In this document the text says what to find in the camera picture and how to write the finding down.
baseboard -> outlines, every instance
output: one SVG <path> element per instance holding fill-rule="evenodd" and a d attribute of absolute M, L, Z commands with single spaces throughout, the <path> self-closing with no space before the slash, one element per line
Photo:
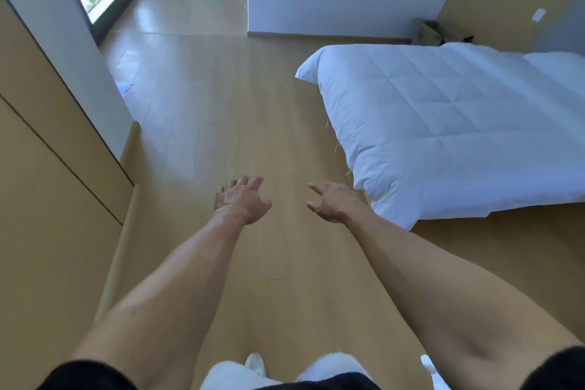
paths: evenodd
<path fill-rule="evenodd" d="M 132 127 L 130 127 L 130 133 L 128 133 L 128 139 L 126 139 L 126 145 L 124 145 L 124 150 L 122 150 L 122 156 L 120 156 L 120 165 L 125 170 L 128 166 L 128 157 L 130 155 L 130 150 L 132 149 L 132 145 L 134 141 L 140 135 L 140 124 L 137 120 L 132 123 Z"/>
<path fill-rule="evenodd" d="M 122 231 L 120 232 L 120 239 L 118 240 L 116 251 L 113 254 L 112 264 L 110 265 L 106 283 L 104 285 L 104 290 L 102 291 L 102 297 L 99 299 L 98 311 L 95 313 L 94 322 L 99 322 L 104 317 L 104 315 L 111 308 L 113 298 L 116 295 L 118 282 L 120 280 L 120 273 L 122 271 L 124 258 L 126 255 L 126 248 L 128 246 L 128 240 L 130 237 L 130 229 L 133 226 L 136 216 L 139 196 L 140 185 L 135 185 L 134 191 L 132 192 L 132 197 L 130 198 L 130 205 L 128 205 L 128 211 L 126 212 L 126 219 L 124 219 Z"/>
<path fill-rule="evenodd" d="M 358 43 L 358 44 L 389 44 L 389 45 L 410 45 L 412 39 L 397 37 L 370 37 L 370 36 L 334 36 L 334 35 L 311 35 L 311 34 L 288 34 L 282 32 L 259 32 L 248 31 L 248 37 L 258 38 L 293 38 L 293 39 L 313 39 L 336 41 L 340 43 Z"/>

wooden floor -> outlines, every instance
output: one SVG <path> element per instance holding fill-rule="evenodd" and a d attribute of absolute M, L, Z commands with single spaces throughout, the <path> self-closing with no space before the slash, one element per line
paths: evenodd
<path fill-rule="evenodd" d="M 172 1 L 139 0 L 102 47 L 114 78 L 133 82 L 125 99 L 143 129 L 129 167 L 142 202 L 119 294 L 206 222 L 220 184 L 264 175 L 274 207 L 238 243 L 194 388 L 214 363 L 252 351 L 283 381 L 345 351 L 382 388 L 430 389 L 420 344 L 351 235 L 305 207 L 307 182 L 350 182 L 317 87 L 294 78 L 325 43 L 244 37 L 240 0 Z M 177 20 L 182 9 L 217 22 L 189 26 Z M 218 32 L 221 16 L 238 9 L 241 24 Z M 157 22 L 144 30 L 149 16 Z M 533 207 L 414 231 L 500 275 L 585 340 L 583 216 L 584 204 Z"/>

wall outlet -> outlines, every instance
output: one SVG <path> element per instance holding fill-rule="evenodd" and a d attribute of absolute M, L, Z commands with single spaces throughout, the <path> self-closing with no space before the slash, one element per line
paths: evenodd
<path fill-rule="evenodd" d="M 544 8 L 537 9 L 537 11 L 534 13 L 534 16 L 532 16 L 532 21 L 533 22 L 540 22 L 542 20 L 542 18 L 545 17 L 545 14 L 546 14 L 546 10 Z"/>

white shoe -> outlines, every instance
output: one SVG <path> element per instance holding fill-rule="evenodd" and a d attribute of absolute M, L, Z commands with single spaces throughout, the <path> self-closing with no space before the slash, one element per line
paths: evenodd
<path fill-rule="evenodd" d="M 258 353 L 252 353 L 248 359 L 246 359 L 244 367 L 249 368 L 260 376 L 266 377 L 266 367 L 264 366 L 262 357 Z"/>

white duvet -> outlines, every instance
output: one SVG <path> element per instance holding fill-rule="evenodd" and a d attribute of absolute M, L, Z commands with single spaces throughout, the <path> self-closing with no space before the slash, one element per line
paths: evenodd
<path fill-rule="evenodd" d="M 410 229 L 585 200 L 585 87 L 571 90 L 529 57 L 467 44 L 334 45 L 296 76 L 319 85 L 355 188 Z"/>

